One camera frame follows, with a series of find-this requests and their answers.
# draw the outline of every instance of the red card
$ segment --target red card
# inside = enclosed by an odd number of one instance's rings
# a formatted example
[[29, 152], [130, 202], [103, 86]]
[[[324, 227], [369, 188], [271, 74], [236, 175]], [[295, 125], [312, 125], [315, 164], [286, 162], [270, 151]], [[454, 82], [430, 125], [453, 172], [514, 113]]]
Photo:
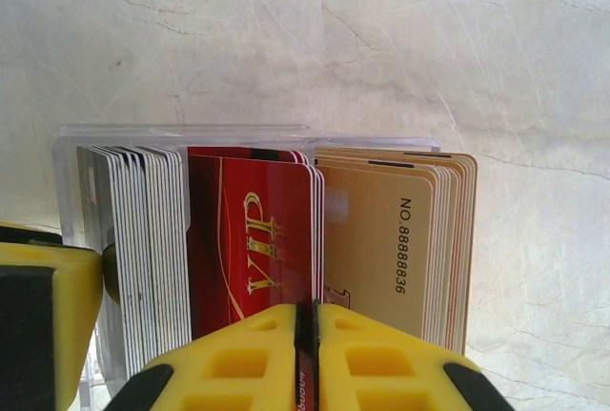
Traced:
[[193, 337], [274, 304], [311, 302], [310, 169], [208, 156], [189, 164]]

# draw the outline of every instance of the stack of cards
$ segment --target stack of cards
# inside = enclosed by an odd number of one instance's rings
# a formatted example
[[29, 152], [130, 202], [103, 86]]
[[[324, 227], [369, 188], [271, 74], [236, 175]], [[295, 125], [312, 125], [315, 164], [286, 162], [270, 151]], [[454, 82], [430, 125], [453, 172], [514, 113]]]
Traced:
[[326, 299], [463, 352], [477, 163], [465, 154], [318, 149]]
[[100, 366], [120, 382], [192, 339], [182, 159], [118, 147], [80, 148], [78, 159], [85, 231], [103, 252], [108, 291]]
[[108, 384], [270, 306], [323, 299], [463, 352], [477, 164], [317, 148], [80, 147]]

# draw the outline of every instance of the black rubber pad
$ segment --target black rubber pad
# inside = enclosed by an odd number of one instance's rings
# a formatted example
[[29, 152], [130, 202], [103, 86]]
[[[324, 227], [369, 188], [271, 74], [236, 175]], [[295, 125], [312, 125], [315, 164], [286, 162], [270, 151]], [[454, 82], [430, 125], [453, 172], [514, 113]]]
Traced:
[[33, 241], [48, 242], [51, 244], [62, 243], [61, 236], [56, 233], [38, 232], [35, 230], [25, 230], [23, 228], [0, 226], [0, 242], [32, 244]]
[[1, 409], [55, 409], [53, 273], [0, 265]]
[[443, 370], [473, 411], [514, 411], [496, 387], [478, 371], [445, 363]]
[[170, 365], [156, 365], [127, 381], [106, 411], [150, 411], [173, 375]]

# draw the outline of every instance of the white marble surface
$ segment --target white marble surface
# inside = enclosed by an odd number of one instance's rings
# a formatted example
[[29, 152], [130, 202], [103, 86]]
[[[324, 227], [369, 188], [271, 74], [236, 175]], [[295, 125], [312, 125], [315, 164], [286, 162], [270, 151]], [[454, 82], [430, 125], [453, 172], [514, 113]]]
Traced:
[[0, 0], [0, 213], [57, 226], [71, 122], [301, 122], [480, 163], [468, 355], [610, 409], [610, 0]]

